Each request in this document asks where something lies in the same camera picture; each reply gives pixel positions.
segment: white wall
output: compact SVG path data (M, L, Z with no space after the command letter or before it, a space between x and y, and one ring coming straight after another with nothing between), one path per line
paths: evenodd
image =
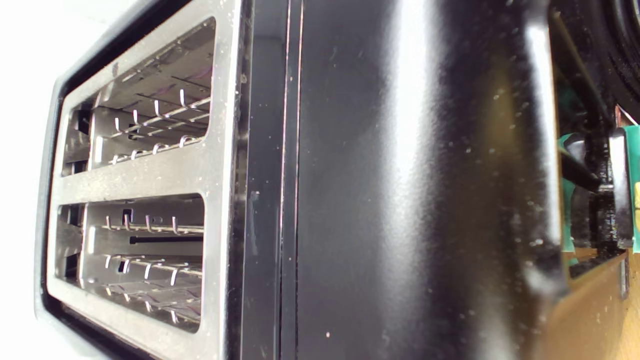
M25 0L0 4L2 358L77 357L57 334L36 322L33 314L33 242L45 124L55 79L133 2Z

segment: white background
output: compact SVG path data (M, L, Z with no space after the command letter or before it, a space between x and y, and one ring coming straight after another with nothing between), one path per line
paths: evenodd
M54 331L37 322L33 312L33 244L45 126L55 79L134 2L0 2L0 357L3 359L79 357Z

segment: metal heating element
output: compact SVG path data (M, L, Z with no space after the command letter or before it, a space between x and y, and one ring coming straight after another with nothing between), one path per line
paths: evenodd
M234 3L190 2L61 109L47 290L156 357L223 348L248 140Z

